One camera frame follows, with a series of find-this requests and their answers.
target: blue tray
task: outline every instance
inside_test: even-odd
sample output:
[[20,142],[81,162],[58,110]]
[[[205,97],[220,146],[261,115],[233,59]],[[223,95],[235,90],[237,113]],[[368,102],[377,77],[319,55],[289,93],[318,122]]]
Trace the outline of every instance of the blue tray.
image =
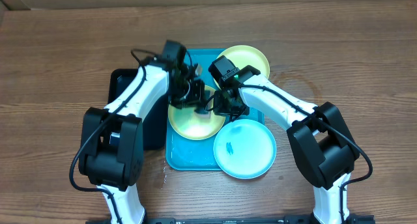
[[[201,79],[206,85],[218,90],[213,77],[208,69],[211,63],[224,51],[224,49],[189,49],[193,63],[198,63],[203,67]],[[264,115],[260,111],[250,108],[248,116],[241,116],[239,119],[251,119],[265,124]],[[180,171],[219,171],[221,170],[214,159],[213,145],[216,135],[204,140],[186,139],[179,135],[167,120],[167,141],[166,159],[168,164]]]

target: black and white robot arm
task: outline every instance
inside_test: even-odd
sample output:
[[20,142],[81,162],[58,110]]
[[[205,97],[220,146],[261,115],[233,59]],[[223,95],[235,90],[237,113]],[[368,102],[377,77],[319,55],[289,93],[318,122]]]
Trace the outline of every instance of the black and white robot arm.
[[[110,113],[126,104],[117,112],[117,118],[112,120],[101,134],[94,137],[79,157],[80,173],[87,175],[90,182],[98,188],[113,194],[116,207],[107,199],[108,195],[103,193],[111,212],[112,224],[118,223],[115,208],[124,224],[140,224],[145,217],[145,209],[137,194],[136,180],[143,161],[141,122],[147,117],[152,106],[167,93],[171,97],[170,104],[177,108],[197,106],[205,109],[208,102],[204,83],[194,79],[196,66],[183,66],[185,52],[185,48],[180,44],[167,42],[161,57],[148,59],[144,66],[145,81],[133,97],[132,93],[143,79],[142,68],[115,101],[104,109],[90,108],[84,116],[81,145]],[[315,104],[299,100],[269,82],[253,67],[247,66],[239,70],[225,57],[214,61],[209,72],[221,87],[213,96],[214,114],[235,114],[236,109],[233,108],[240,111],[242,106],[252,107],[286,130],[296,165],[314,186],[315,219],[322,224],[342,223],[341,218],[346,219],[349,210],[347,192],[343,192],[341,202],[339,187],[349,180],[353,163],[359,157],[359,153],[348,147],[343,139],[331,133],[321,142],[316,142],[314,135],[324,132],[325,129],[276,94],[265,91],[265,88],[279,93],[305,112],[326,121],[353,141],[337,108],[330,103],[317,107]],[[112,145],[110,136],[119,137],[119,144]]]

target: black container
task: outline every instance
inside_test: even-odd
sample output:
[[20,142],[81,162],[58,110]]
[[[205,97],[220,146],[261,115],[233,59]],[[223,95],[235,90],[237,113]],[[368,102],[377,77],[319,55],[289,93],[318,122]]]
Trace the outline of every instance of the black container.
[[[111,73],[108,103],[113,102],[136,77],[137,69],[117,69]],[[156,101],[143,121],[143,150],[165,146],[167,136],[168,95]]]

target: yellow plate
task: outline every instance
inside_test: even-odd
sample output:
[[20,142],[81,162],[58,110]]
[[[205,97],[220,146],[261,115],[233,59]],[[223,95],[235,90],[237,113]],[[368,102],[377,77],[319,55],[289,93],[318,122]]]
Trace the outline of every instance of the yellow plate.
[[[206,91],[214,93],[214,89],[205,86]],[[172,128],[181,136],[187,139],[202,140],[215,135],[223,126],[225,117],[217,116],[213,112],[210,118],[204,118],[194,112],[195,107],[185,107],[177,109],[173,106],[168,107],[168,119]]]
[[233,46],[221,52],[218,57],[222,55],[226,56],[239,69],[244,68],[246,65],[251,65],[261,71],[261,74],[265,75],[266,78],[269,78],[270,70],[268,60],[256,48],[246,45]]

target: wooden table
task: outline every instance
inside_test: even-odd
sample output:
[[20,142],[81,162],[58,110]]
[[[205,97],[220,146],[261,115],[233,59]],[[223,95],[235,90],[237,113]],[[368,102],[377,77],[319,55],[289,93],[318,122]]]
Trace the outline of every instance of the wooden table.
[[[349,187],[349,208],[378,223],[417,219],[417,1],[6,12],[0,28],[0,222],[83,223],[109,216],[102,194],[68,181],[88,107],[104,107],[110,73],[135,68],[130,48],[247,44],[270,80],[341,110],[373,176]],[[262,178],[179,172],[148,152],[138,180],[150,217],[309,214],[313,189],[271,120],[278,153]],[[363,158],[352,177],[367,172]],[[76,182],[88,186],[76,174]]]

